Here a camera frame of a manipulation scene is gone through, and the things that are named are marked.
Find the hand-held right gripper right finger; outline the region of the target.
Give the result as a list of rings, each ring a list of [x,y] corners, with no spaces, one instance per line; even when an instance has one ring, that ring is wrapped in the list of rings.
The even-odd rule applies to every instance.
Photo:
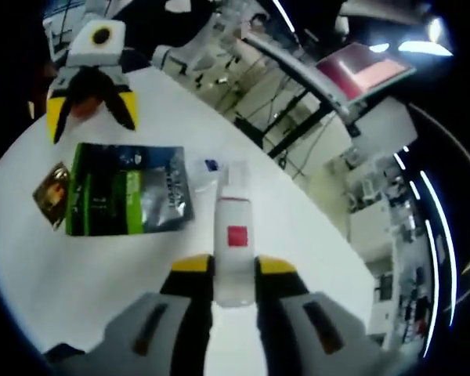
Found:
[[[378,345],[363,323],[289,262],[255,258],[257,327],[270,375],[375,375]]]

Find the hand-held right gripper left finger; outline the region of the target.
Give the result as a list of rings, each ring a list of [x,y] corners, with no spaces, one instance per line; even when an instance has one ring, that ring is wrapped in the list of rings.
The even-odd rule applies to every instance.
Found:
[[[157,293],[147,293],[107,325],[103,375],[201,375],[212,327],[214,259],[173,262]]]

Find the person's left hand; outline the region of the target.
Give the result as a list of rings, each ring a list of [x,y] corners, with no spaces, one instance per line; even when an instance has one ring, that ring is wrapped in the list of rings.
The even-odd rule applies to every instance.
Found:
[[[97,112],[101,103],[101,99],[91,96],[80,103],[73,104],[70,115],[79,121],[85,121]]]

